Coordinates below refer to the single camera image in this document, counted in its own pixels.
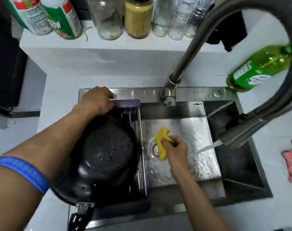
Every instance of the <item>sink basin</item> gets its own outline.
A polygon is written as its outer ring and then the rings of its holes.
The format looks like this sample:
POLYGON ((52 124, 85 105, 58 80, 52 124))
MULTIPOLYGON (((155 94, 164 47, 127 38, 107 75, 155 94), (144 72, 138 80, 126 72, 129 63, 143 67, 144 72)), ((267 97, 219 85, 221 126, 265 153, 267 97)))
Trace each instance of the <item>sink basin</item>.
MULTIPOLYGON (((213 206, 272 197, 252 139, 237 149, 221 145, 198 153, 198 149, 219 140, 218 136, 225 131, 227 124, 242 113, 237 94, 233 91, 223 87, 181 87, 176 90, 176 106, 166 107, 159 98, 160 88, 110 90, 117 99, 141 101, 144 163, 140 162, 135 182, 136 187, 150 201, 151 208, 142 214, 94 219, 87 228, 186 211, 168 161, 159 159, 154 142, 162 126, 170 130, 169 135, 178 135, 187 144, 192 174, 213 206)), ((81 89, 79 97, 86 91, 81 89)), ((138 115, 132 114, 129 119, 138 135, 138 115)))

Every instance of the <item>running water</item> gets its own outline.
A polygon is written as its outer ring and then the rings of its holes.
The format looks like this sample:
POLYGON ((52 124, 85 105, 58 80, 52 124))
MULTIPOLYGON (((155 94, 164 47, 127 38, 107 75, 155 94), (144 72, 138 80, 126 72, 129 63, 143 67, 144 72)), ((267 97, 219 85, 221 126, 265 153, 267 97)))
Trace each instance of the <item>running water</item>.
POLYGON ((217 141, 215 141, 213 144, 211 144, 211 145, 209 145, 209 146, 207 146, 207 147, 204 147, 204 148, 198 150, 198 151, 197 151, 197 154, 202 153, 202 152, 204 152, 204 151, 207 151, 207 150, 209 150, 209 149, 212 149, 212 148, 218 147, 218 146, 220 146, 220 145, 222 145, 222 144, 223 144, 223 143, 222 143, 221 140, 217 140, 217 141))

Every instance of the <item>drain hole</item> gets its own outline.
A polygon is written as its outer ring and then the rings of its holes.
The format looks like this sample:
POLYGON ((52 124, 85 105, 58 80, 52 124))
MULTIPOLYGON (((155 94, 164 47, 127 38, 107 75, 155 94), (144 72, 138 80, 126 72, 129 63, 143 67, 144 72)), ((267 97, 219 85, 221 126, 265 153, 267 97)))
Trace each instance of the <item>drain hole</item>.
POLYGON ((156 161, 163 161, 159 157, 159 149, 158 149, 158 146, 156 144, 156 141, 153 141, 150 144, 150 146, 149 146, 149 154, 152 157, 152 159, 154 159, 156 161))

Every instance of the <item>white shelf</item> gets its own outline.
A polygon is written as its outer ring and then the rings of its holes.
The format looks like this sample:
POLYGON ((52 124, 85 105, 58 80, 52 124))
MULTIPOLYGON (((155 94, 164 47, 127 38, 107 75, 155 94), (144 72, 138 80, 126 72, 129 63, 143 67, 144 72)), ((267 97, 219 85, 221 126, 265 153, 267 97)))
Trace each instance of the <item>white shelf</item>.
MULTIPOLYGON (((156 37, 150 32, 144 39, 134 39, 126 31, 116 40, 108 41, 98 36, 97 30, 92 21, 82 21, 83 28, 93 27, 75 40, 65 40, 59 37, 54 31, 45 36, 37 36, 24 30, 21 38, 21 47, 27 48, 76 48, 76 49, 121 49, 121 50, 159 50, 159 51, 180 51, 184 52, 188 48, 192 39, 183 37, 180 41, 173 41, 168 36, 156 37)), ((225 53, 222 42, 218 45, 205 43, 200 52, 225 53)))

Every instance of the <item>faucet spout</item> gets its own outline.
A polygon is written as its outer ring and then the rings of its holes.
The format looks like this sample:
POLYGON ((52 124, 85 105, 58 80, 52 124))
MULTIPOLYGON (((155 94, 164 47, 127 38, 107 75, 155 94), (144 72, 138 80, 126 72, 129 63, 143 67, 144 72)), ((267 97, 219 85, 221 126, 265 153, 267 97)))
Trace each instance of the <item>faucet spout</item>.
MULTIPOLYGON (((202 22, 175 72, 169 77, 169 80, 162 89, 161 95, 167 89, 177 88, 180 78, 215 27, 229 15, 244 9, 259 9, 273 14, 284 26, 292 48, 292 0, 226 0, 221 5, 215 7, 202 22)), ((230 147, 240 147, 265 124, 291 110, 292 60, 287 76, 275 95, 261 106, 249 112, 246 120, 223 132, 219 136, 220 140, 230 147)))

